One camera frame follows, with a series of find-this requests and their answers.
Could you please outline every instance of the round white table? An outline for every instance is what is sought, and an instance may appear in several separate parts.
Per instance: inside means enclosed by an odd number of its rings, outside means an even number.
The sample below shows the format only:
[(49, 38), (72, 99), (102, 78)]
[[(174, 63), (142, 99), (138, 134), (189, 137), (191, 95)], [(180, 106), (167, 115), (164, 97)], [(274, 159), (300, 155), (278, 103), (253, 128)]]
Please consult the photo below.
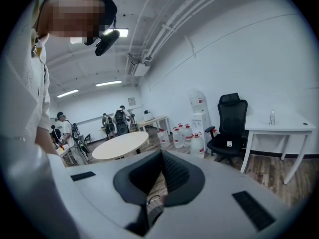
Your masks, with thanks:
[(93, 151), (92, 156), (96, 159), (109, 160), (124, 157), (134, 150), (137, 154), (140, 154), (140, 147), (148, 138), (149, 134), (147, 132), (123, 134), (102, 143)]

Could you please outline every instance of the person in white shirt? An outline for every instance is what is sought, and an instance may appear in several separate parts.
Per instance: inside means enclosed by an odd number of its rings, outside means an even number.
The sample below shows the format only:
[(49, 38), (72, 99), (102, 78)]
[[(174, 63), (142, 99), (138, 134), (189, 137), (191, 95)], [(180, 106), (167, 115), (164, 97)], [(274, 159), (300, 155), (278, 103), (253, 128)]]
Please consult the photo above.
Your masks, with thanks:
[(49, 135), (44, 45), (49, 34), (83, 37), (89, 44), (112, 24), (116, 12), (112, 0), (33, 0), (26, 7), (0, 58), (0, 135), (34, 142), (46, 153), (57, 154)]
[(123, 111), (123, 112), (124, 112), (124, 115), (125, 115), (124, 121), (125, 121), (125, 123), (126, 123), (126, 125), (127, 125), (127, 127), (128, 127), (128, 132), (129, 132), (129, 125), (128, 125), (128, 122), (127, 122), (127, 118), (130, 119), (130, 122), (131, 122), (130, 127), (131, 127), (132, 124), (133, 124), (133, 118), (132, 118), (132, 116), (129, 114), (129, 112), (128, 112), (127, 110), (125, 110), (125, 107), (124, 107), (124, 106), (120, 106), (120, 108), (117, 109), (117, 110), (114, 112), (114, 114), (113, 114), (113, 122), (114, 122), (114, 124), (116, 124), (115, 114), (116, 114), (117, 111)]
[(59, 112), (57, 114), (57, 118), (59, 121), (63, 122), (63, 131), (66, 134), (65, 138), (62, 141), (62, 145), (65, 145), (66, 143), (68, 144), (75, 161), (79, 165), (87, 165), (88, 162), (84, 158), (82, 151), (80, 150), (78, 144), (74, 142), (74, 139), (72, 137), (71, 123), (66, 119), (66, 116), (63, 114), (63, 112)]

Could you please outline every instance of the table leg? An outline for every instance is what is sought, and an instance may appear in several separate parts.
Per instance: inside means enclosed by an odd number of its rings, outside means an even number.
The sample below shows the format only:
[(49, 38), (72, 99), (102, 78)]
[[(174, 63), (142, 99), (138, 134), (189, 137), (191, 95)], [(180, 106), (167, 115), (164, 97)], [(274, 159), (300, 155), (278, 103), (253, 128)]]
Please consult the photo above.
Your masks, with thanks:
[(285, 177), (284, 184), (287, 184), (290, 181), (290, 179), (292, 178), (292, 176), (295, 174), (296, 170), (298, 169), (302, 159), (304, 158), (304, 155), (305, 155), (304, 148), (305, 148), (305, 145), (308, 142), (308, 140), (309, 140), (309, 135), (306, 134), (304, 142), (301, 146), (301, 150), (299, 152), (299, 155), (298, 155), (297, 159), (295, 160), (295, 163), (292, 166), (291, 170), (289, 171), (288, 175)]
[(286, 153), (287, 153), (287, 149), (288, 149), (288, 146), (289, 146), (289, 143), (290, 143), (290, 139), (291, 139), (291, 134), (288, 136), (288, 141), (287, 141), (287, 145), (285, 147), (285, 151), (284, 153), (281, 155), (281, 160), (284, 160), (285, 156), (286, 156)]
[(68, 156), (68, 158), (69, 158), (69, 160), (70, 160), (70, 162), (71, 162), (71, 165), (74, 165), (74, 162), (73, 162), (73, 160), (72, 160), (71, 157), (70, 157), (69, 151), (68, 151), (66, 154), (67, 154), (67, 156)]
[(249, 130), (245, 158), (244, 158), (244, 162), (243, 162), (243, 164), (241, 166), (241, 169), (240, 169), (240, 171), (242, 173), (245, 171), (245, 168), (246, 168), (246, 165), (247, 165), (247, 161), (248, 161), (248, 157), (249, 157), (250, 149), (251, 149), (251, 144), (253, 142), (253, 135), (254, 135), (254, 133), (251, 130)]
[(167, 131), (168, 131), (168, 135), (170, 135), (170, 129), (169, 129), (167, 118), (165, 119), (165, 122), (166, 122), (166, 128), (167, 128)]
[[(146, 132), (145, 126), (143, 126), (144, 132)], [(148, 145), (150, 144), (150, 140), (148, 139)]]

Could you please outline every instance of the white wall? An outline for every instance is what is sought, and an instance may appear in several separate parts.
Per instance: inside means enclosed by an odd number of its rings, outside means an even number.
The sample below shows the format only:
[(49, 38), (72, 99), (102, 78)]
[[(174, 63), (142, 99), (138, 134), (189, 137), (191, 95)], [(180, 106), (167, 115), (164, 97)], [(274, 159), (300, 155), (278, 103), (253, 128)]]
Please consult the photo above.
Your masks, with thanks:
[[(136, 105), (130, 107), (128, 98), (134, 97)], [(112, 114), (121, 106), (131, 109), (136, 115), (136, 121), (142, 119), (141, 95), (137, 88), (114, 88), (91, 92), (78, 97), (66, 97), (58, 102), (62, 111), (71, 123), (77, 123), (80, 133), (91, 134), (93, 141), (105, 138), (102, 127), (103, 113)]]
[[(318, 55), (315, 35), (289, 0), (216, 0), (162, 47), (140, 82), (142, 102), (154, 116), (168, 116), (171, 127), (189, 123), (187, 91), (198, 88), (219, 127), (220, 96), (238, 92), (248, 114), (296, 111), (318, 128)], [(306, 154), (319, 153), (317, 139), (316, 129)], [(294, 136), (288, 153), (298, 153), (302, 140)], [(259, 135), (252, 149), (281, 152), (283, 142)]]

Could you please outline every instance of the wooden floor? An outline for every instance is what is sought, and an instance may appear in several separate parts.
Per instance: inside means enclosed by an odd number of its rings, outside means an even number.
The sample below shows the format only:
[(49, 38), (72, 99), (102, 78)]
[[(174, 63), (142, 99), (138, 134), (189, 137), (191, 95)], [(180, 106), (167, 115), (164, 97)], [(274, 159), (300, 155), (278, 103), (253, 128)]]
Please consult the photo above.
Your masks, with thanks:
[[(150, 135), (150, 145), (145, 143), (141, 147), (141, 152), (160, 149), (160, 141), (156, 135), (156, 128), (150, 127), (147, 129), (147, 131)], [(172, 135), (170, 135), (169, 138), (171, 144), (167, 150), (176, 150), (186, 154), (190, 153), (189, 147), (176, 149), (172, 141)], [(92, 152), (103, 142), (104, 140), (91, 143), (88, 145), (88, 148)], [(128, 154), (128, 156), (131, 155), (136, 155), (136, 152), (132, 151)], [(95, 159), (92, 157), (91, 153), (88, 155), (88, 158), (89, 164), (106, 162)], [(205, 154), (205, 159), (209, 159), (209, 162), (214, 162), (215, 158), (216, 156), (210, 156), (207, 153)], [(68, 165), (70, 165), (67, 158), (65, 158), (65, 161)], [(240, 170), (243, 160), (240, 158), (234, 158), (233, 161), (235, 168)], [(295, 159), (292, 158), (285, 158), (285, 160), (281, 160), (277, 157), (266, 157), (250, 154), (246, 174), (260, 184), (264, 185), (266, 188), (270, 189), (289, 206), (292, 206), (299, 200), (309, 196), (312, 193), (312, 190), (319, 177), (319, 159), (304, 159), (290, 182), (287, 185), (283, 184), (283, 180), (290, 171), (294, 161)], [(223, 160), (221, 163), (229, 165), (225, 160)], [(164, 177), (161, 174), (151, 190), (148, 199), (154, 195), (162, 196), (165, 194), (167, 194), (167, 190), (164, 183)]]

